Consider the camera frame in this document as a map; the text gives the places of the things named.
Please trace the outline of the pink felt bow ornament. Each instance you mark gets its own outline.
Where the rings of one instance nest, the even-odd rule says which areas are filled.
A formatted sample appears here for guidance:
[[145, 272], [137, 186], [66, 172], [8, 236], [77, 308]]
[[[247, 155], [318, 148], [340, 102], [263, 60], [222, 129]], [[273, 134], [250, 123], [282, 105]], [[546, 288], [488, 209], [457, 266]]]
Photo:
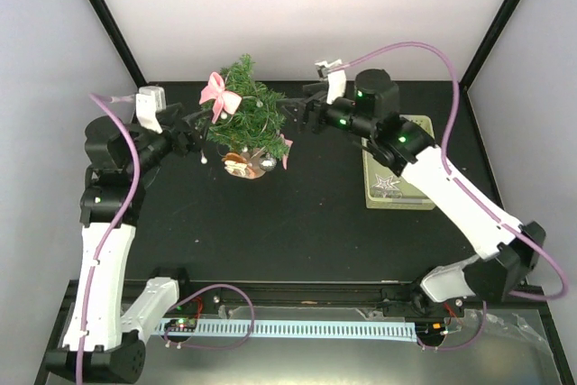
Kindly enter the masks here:
[[215, 124], [221, 118], [222, 113], [234, 115], [242, 100], [241, 96], [226, 89], [224, 79], [219, 73], [212, 72], [200, 93], [199, 104], [213, 102], [212, 123]]

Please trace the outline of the pink paper ornament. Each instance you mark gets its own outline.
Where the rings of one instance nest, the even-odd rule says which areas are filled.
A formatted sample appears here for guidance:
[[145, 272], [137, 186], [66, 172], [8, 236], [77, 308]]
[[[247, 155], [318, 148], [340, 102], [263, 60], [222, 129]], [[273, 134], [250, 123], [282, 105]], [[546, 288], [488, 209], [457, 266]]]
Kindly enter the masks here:
[[279, 135], [280, 141], [282, 143], [282, 153], [281, 153], [281, 163], [284, 170], [288, 168], [288, 161], [289, 161], [289, 153], [293, 144], [289, 138], [285, 136], [284, 133]]

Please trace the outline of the small green christmas tree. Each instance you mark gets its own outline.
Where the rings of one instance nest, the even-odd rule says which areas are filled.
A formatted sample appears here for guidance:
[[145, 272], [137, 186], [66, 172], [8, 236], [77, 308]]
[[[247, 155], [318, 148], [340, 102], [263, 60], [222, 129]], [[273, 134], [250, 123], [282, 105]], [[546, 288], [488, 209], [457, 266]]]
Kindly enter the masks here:
[[[253, 77], [252, 56], [243, 54], [233, 64], [218, 71], [225, 87], [243, 98], [234, 115], [221, 114], [213, 124], [207, 139], [225, 146], [229, 151], [254, 151], [260, 149], [280, 159], [282, 143], [279, 135], [285, 123], [285, 116], [275, 103], [284, 98]], [[200, 105], [212, 110], [213, 102]]]

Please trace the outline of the gingerbread figure ornament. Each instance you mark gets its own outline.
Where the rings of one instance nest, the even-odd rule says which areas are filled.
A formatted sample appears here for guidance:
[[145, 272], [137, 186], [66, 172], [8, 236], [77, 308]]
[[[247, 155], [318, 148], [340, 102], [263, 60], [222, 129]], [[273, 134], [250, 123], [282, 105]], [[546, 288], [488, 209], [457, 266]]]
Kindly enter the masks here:
[[243, 179], [252, 179], [254, 172], [248, 160], [242, 155], [228, 152], [222, 158], [224, 169], [231, 175]]

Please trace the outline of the silver ball ornament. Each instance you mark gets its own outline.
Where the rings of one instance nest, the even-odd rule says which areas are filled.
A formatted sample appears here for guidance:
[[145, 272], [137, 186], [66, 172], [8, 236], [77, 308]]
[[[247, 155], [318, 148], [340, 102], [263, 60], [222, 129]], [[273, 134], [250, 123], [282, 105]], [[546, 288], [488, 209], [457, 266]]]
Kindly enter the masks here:
[[262, 156], [259, 160], [259, 167], [265, 172], [270, 172], [274, 170], [277, 166], [277, 159], [273, 156], [266, 154]]

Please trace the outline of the yellow-green plastic basket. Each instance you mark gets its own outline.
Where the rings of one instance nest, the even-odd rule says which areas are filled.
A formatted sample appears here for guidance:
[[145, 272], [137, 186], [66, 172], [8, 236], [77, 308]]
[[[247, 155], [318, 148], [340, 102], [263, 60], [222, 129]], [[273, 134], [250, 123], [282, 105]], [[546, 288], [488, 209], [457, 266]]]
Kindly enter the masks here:
[[420, 189], [362, 151], [365, 205], [368, 209], [430, 211], [435, 203]]

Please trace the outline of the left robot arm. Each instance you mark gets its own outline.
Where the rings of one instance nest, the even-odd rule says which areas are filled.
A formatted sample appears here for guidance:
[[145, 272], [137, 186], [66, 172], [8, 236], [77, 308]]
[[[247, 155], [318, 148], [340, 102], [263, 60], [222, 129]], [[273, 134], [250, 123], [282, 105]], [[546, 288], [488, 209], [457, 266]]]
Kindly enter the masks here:
[[156, 268], [140, 295], [122, 309], [129, 251], [146, 194], [144, 178], [171, 154], [200, 152], [209, 113], [168, 105], [154, 132], [141, 121], [125, 124], [111, 111], [85, 130], [90, 160], [80, 199], [82, 264], [68, 329], [60, 347], [45, 354], [48, 371], [77, 384], [134, 384], [142, 375], [145, 346], [169, 309], [193, 302], [188, 272]]

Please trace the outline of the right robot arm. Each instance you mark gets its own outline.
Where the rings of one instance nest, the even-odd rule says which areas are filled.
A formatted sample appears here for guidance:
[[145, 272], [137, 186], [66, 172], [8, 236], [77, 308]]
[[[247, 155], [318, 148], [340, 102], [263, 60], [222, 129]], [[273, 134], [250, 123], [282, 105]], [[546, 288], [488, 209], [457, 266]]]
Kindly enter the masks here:
[[400, 113], [398, 85], [383, 69], [366, 69], [354, 80], [355, 96], [346, 86], [325, 80], [306, 85], [301, 98], [283, 98], [291, 106], [299, 130], [326, 127], [363, 138], [363, 150], [381, 166], [403, 178], [432, 200], [464, 234], [474, 250], [471, 258], [438, 266], [417, 280], [409, 302], [421, 316], [432, 315], [443, 302], [475, 296], [502, 302], [532, 271], [545, 243], [537, 222], [522, 224], [483, 195], [450, 162], [433, 137]]

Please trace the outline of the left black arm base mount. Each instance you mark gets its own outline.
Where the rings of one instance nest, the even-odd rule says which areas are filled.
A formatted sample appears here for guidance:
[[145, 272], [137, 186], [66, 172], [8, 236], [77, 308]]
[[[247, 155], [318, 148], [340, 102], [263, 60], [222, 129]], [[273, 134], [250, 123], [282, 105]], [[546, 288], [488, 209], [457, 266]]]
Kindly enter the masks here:
[[[183, 267], [157, 267], [151, 276], [168, 277], [177, 282], [179, 294], [176, 303], [193, 294], [193, 285], [190, 282], [188, 271]], [[176, 349], [182, 349], [188, 344], [188, 340], [197, 330], [203, 308], [203, 298], [196, 296], [168, 312], [168, 319], [158, 326], [159, 336], [165, 341], [167, 348], [173, 346]]]

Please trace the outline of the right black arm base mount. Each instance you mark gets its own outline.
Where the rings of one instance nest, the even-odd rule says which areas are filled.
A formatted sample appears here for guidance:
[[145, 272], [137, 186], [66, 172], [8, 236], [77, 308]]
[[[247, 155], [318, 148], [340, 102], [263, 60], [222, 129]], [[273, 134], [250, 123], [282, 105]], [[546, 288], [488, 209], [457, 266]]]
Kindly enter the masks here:
[[444, 318], [455, 315], [463, 317], [463, 308], [455, 303], [445, 301], [437, 303], [426, 296], [420, 289], [408, 289], [395, 286], [380, 292], [378, 307], [388, 316], [405, 318]]

